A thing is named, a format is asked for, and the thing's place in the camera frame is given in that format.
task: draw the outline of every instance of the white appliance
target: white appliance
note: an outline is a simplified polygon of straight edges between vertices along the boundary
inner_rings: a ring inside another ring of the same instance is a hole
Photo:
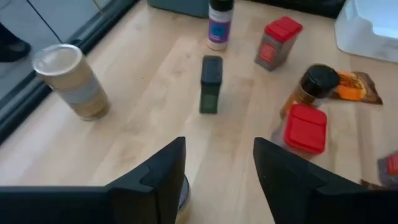
[[[347,0],[335,34],[344,52],[398,62],[398,0]]]

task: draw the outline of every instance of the black lid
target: black lid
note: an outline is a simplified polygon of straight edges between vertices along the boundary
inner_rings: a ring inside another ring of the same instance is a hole
[[[221,85],[223,81],[223,58],[205,55],[201,67],[202,85]]]
[[[312,65],[307,69],[300,84],[305,92],[316,98],[325,98],[340,83],[340,76],[327,65]]]
[[[210,6],[216,11],[229,11],[234,7],[234,0],[210,0]]]

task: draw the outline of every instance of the shoe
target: shoe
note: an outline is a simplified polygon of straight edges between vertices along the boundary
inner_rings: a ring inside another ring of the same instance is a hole
[[[0,45],[0,62],[16,62],[26,57],[32,47],[21,39],[13,43]]]

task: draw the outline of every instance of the floor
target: floor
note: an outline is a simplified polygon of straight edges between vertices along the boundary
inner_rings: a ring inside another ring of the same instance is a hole
[[[111,0],[96,0],[102,8]],[[62,41],[98,13],[92,0],[30,0]],[[0,99],[8,94],[31,71],[34,53],[59,43],[27,0],[0,1],[0,22],[32,46],[31,53],[18,62],[0,62]]]

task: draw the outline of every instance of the chip bag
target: chip bag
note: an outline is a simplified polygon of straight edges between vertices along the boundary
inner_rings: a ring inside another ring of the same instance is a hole
[[[332,99],[360,101],[382,105],[374,82],[363,72],[338,72],[340,84],[330,95]]]

